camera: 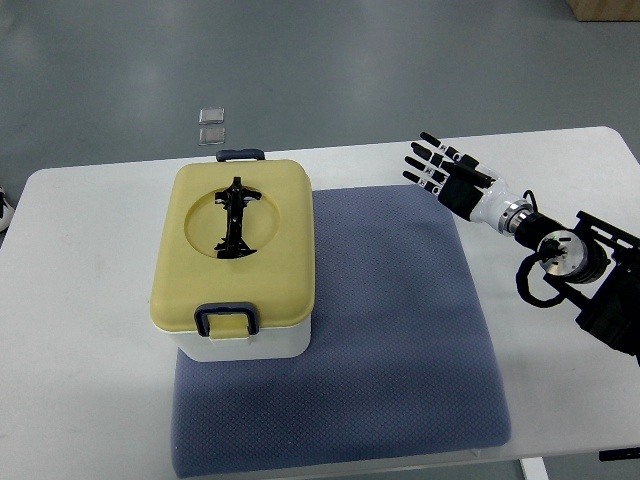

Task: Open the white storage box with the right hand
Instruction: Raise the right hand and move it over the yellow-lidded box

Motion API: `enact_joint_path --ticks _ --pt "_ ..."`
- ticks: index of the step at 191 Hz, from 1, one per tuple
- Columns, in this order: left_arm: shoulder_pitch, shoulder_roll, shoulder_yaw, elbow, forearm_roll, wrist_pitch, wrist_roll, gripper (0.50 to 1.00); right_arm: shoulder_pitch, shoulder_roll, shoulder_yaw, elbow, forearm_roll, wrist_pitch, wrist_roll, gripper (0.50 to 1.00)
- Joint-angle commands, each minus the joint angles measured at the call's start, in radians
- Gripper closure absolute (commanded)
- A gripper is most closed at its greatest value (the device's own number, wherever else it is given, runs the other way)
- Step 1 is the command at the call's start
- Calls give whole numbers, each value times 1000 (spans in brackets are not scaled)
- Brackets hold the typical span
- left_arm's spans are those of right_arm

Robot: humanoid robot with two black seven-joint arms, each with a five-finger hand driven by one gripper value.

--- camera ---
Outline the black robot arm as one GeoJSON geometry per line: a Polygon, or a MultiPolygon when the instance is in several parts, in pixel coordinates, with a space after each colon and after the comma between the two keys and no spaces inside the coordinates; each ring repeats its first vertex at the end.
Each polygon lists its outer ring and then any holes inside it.
{"type": "Polygon", "coordinates": [[[532,250],[515,276],[528,304],[551,308],[568,300],[578,326],[608,347],[639,356],[639,239],[584,211],[567,229],[541,214],[532,191],[531,211],[517,216],[517,243],[532,250]]]}

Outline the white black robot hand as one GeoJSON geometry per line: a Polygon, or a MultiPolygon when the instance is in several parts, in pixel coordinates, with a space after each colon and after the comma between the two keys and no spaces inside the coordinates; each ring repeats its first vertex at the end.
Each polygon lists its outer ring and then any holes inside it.
{"type": "Polygon", "coordinates": [[[422,132],[411,149],[403,176],[456,216],[510,236],[533,212],[530,202],[509,191],[502,176],[431,134],[422,132]]]}

